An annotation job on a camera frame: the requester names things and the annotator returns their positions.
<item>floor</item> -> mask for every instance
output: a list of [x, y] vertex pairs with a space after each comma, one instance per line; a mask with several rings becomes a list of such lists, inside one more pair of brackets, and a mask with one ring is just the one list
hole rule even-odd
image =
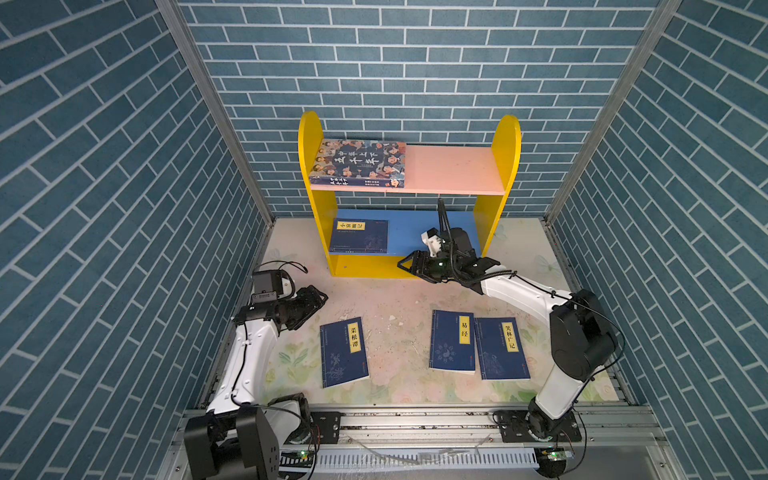
[[[502, 219], [489, 257], [550, 286], [567, 289], [554, 254], [536, 219]], [[283, 333], [272, 353], [262, 400], [304, 392], [313, 404], [404, 405], [528, 402], [552, 367], [548, 330], [527, 313], [501, 300], [478, 295], [456, 283], [433, 285], [414, 280], [343, 279], [330, 276], [314, 219], [276, 222], [264, 261], [295, 260], [308, 274], [290, 269], [296, 287], [313, 284], [328, 294], [326, 305], [302, 328]], [[432, 310], [513, 316], [531, 379], [482, 380], [474, 375], [431, 370], [429, 339]], [[369, 362], [368, 379], [324, 389], [319, 325], [362, 317]], [[616, 401], [602, 373], [581, 394], [584, 401]]]

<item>illustrated book cover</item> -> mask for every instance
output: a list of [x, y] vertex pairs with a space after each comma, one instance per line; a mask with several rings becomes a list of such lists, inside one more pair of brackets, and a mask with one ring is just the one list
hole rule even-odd
[[328, 251], [331, 253], [386, 253], [388, 220], [335, 219]]
[[514, 317], [478, 318], [475, 330], [483, 380], [531, 378]]
[[475, 316], [464, 312], [432, 311], [429, 368], [475, 372]]
[[323, 388], [368, 378], [366, 343], [362, 337], [362, 318], [320, 326], [320, 357], [323, 362]]
[[324, 138], [309, 173], [310, 183], [404, 188], [406, 144]]

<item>blue brick wall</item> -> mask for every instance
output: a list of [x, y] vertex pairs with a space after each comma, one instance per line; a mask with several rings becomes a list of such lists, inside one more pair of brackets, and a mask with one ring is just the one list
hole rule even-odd
[[[460, 145], [489, 145], [513, 114], [522, 159], [505, 215], [540, 217], [657, 0], [355, 3], [182, 1], [279, 216], [311, 215], [296, 139], [301, 114], [314, 110], [328, 137]], [[435, 208], [421, 195], [338, 200]], [[474, 198], [447, 203], [472, 209]]]
[[152, 0], [0, 2], [0, 478], [144, 478], [264, 224]]
[[766, 478], [767, 22], [683, 0], [555, 222], [691, 478]]

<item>bookshelf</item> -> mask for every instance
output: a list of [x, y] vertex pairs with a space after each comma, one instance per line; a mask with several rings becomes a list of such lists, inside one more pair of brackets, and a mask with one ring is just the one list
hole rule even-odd
[[[308, 173], [323, 141], [323, 126], [313, 111], [301, 117], [299, 159], [307, 195], [331, 275], [356, 278], [415, 278], [397, 268], [413, 250], [424, 250], [421, 233], [438, 227], [437, 213], [427, 210], [339, 209], [337, 191], [391, 191], [401, 194], [477, 195], [472, 212], [449, 212], [452, 227], [469, 234], [472, 246], [484, 256], [515, 182], [520, 163], [518, 119], [507, 115], [496, 128], [491, 147], [408, 145], [406, 187], [378, 188], [312, 185]], [[334, 254], [328, 251], [336, 218], [389, 221], [389, 248], [381, 255]]]

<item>blue book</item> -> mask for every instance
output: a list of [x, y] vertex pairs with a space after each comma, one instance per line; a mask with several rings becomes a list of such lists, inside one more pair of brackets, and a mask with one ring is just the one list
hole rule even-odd
[[386, 253], [389, 235], [387, 220], [350, 220], [337, 218], [333, 221], [330, 253]]
[[429, 368], [475, 372], [475, 316], [464, 312], [432, 311]]
[[480, 375], [483, 380], [530, 379], [513, 317], [475, 319]]
[[323, 388], [368, 378], [362, 319], [358, 316], [321, 325], [320, 358], [323, 362]]

